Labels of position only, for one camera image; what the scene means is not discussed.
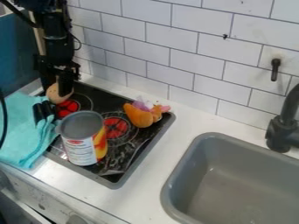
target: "sink basin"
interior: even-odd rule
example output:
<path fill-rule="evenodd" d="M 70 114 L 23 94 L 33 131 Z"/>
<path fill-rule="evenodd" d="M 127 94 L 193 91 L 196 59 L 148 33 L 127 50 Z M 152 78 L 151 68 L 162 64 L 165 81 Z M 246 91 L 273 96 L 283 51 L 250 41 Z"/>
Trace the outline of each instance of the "sink basin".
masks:
<path fill-rule="evenodd" d="M 206 133 L 166 181 L 161 203 L 187 224 L 298 224 L 299 161 Z"/>

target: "white tile wall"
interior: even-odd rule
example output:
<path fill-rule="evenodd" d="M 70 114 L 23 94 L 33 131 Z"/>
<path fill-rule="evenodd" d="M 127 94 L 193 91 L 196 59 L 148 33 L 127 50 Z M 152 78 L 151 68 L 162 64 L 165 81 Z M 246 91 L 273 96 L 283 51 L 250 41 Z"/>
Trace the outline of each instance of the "white tile wall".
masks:
<path fill-rule="evenodd" d="M 257 66 L 261 54 L 261 45 L 200 34 L 198 53 Z"/>
<path fill-rule="evenodd" d="M 161 0 L 166 3 L 173 3 L 173 4 L 185 4 L 191 6 L 200 7 L 203 0 Z"/>
<path fill-rule="evenodd" d="M 132 39 L 145 40 L 145 23 L 134 19 L 102 14 L 103 31 Z"/>
<path fill-rule="evenodd" d="M 72 34 L 79 39 L 81 43 L 85 43 L 84 28 L 78 25 L 73 25 Z"/>
<path fill-rule="evenodd" d="M 85 40 L 91 46 L 97 46 L 116 53 L 123 53 L 123 39 L 113 34 L 85 29 Z"/>
<path fill-rule="evenodd" d="M 96 11 L 83 10 L 75 7 L 68 7 L 72 22 L 95 30 L 101 30 L 100 13 Z"/>
<path fill-rule="evenodd" d="M 147 41 L 195 53 L 198 34 L 194 31 L 183 31 L 164 25 L 147 24 Z"/>
<path fill-rule="evenodd" d="M 148 63 L 148 77 L 177 87 L 192 89 L 194 74 L 167 66 Z"/>
<path fill-rule="evenodd" d="M 107 52 L 107 65 L 126 72 L 146 76 L 146 62 L 114 52 Z"/>
<path fill-rule="evenodd" d="M 241 87 L 239 85 L 201 75 L 195 76 L 194 90 L 201 94 L 214 96 L 230 102 L 237 102 L 243 105 L 247 105 L 251 91 L 249 87 Z"/>
<path fill-rule="evenodd" d="M 282 73 L 299 75 L 299 52 L 265 45 L 261 54 L 260 67 L 272 69 L 273 58 L 282 60 L 279 69 Z"/>
<path fill-rule="evenodd" d="M 243 66 L 227 62 L 224 80 L 251 88 L 266 90 L 275 94 L 285 95 L 290 76 L 279 73 L 277 81 L 271 81 L 271 72 L 265 69 Z"/>
<path fill-rule="evenodd" d="M 203 74 L 221 79 L 224 60 L 212 59 L 193 53 L 171 50 L 170 65 L 195 74 Z"/>
<path fill-rule="evenodd" d="M 149 0 L 122 0 L 123 16 L 170 25 L 170 4 Z"/>
<path fill-rule="evenodd" d="M 233 11 L 267 18 L 272 2 L 273 0 L 205 0 L 203 6 L 214 10 Z"/>
<path fill-rule="evenodd" d="M 271 17 L 299 23 L 298 9 L 299 1 L 275 0 Z"/>
<path fill-rule="evenodd" d="M 84 60 L 91 60 L 100 64 L 106 64 L 105 51 L 90 45 L 82 45 L 75 55 Z"/>
<path fill-rule="evenodd" d="M 284 99 L 284 96 L 254 89 L 250 98 L 249 106 L 278 115 L 281 113 Z"/>
<path fill-rule="evenodd" d="M 173 5 L 172 25 L 197 32 L 223 35 L 230 31 L 233 15 L 214 10 L 203 10 Z"/>
<path fill-rule="evenodd" d="M 256 109 L 240 106 L 228 101 L 220 101 L 218 115 L 225 118 L 266 129 L 270 120 L 275 116 Z"/>
<path fill-rule="evenodd" d="M 201 109 L 212 114 L 216 113 L 218 102 L 216 98 L 172 86 L 170 86 L 170 100 L 180 102 L 191 108 Z"/>
<path fill-rule="evenodd" d="M 165 99 L 168 94 L 168 85 L 155 80 L 145 79 L 132 73 L 128 73 L 128 87 Z"/>
<path fill-rule="evenodd" d="M 111 67 L 90 62 L 91 74 L 107 81 L 116 82 L 123 86 L 127 85 L 126 73 Z"/>
<path fill-rule="evenodd" d="M 90 66 L 89 66 L 89 61 L 88 60 L 74 57 L 73 61 L 81 65 L 80 71 L 82 73 L 85 73 L 85 74 L 90 74 L 91 73 L 90 72 Z"/>
<path fill-rule="evenodd" d="M 133 39 L 125 39 L 126 54 L 142 60 L 149 60 L 163 65 L 169 64 L 170 49 L 147 44 Z"/>
<path fill-rule="evenodd" d="M 83 0 L 80 6 L 93 11 L 121 15 L 121 0 Z"/>
<path fill-rule="evenodd" d="M 235 15 L 232 37 L 299 50 L 299 24 Z"/>
<path fill-rule="evenodd" d="M 299 83 L 295 0 L 68 3 L 82 72 L 263 129 Z"/>

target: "teal towel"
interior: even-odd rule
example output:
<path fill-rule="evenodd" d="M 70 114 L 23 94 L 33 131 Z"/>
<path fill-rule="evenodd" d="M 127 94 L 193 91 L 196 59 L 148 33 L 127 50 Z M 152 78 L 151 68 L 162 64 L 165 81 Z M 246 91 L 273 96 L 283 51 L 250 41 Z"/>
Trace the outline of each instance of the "teal towel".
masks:
<path fill-rule="evenodd" d="M 5 99 L 9 117 L 8 132 L 2 149 L 0 161 L 19 168 L 30 169 L 50 143 L 58 135 L 55 132 L 54 115 L 49 115 L 35 125 L 32 106 L 47 101 L 44 97 L 33 97 L 15 93 Z"/>

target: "black stovetop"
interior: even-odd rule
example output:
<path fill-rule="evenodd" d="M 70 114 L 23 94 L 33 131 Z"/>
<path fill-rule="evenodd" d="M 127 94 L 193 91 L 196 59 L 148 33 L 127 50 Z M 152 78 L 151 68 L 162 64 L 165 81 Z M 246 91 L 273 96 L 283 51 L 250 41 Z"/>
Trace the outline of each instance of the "black stovetop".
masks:
<path fill-rule="evenodd" d="M 130 99 L 76 82 L 74 94 L 69 101 L 57 107 L 57 114 L 66 116 L 76 110 L 93 110 L 111 122 L 126 123 L 121 132 L 108 133 L 108 154 L 98 164 L 77 166 L 67 160 L 61 137 L 47 149 L 48 158 L 110 188 L 120 187 L 134 169 L 142 162 L 158 139 L 175 120 L 172 113 L 163 114 L 163 119 L 149 128 L 136 128 L 123 113 L 122 106 Z"/>

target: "black faucet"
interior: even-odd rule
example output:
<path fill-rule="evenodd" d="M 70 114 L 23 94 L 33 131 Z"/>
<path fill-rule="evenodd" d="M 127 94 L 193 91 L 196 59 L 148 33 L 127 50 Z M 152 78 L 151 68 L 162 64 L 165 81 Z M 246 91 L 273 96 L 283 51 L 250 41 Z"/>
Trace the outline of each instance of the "black faucet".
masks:
<path fill-rule="evenodd" d="M 272 119 L 268 125 L 266 139 L 270 150 L 285 153 L 291 146 L 299 147 L 299 129 L 295 119 L 298 107 L 299 84 L 289 92 L 281 114 Z"/>

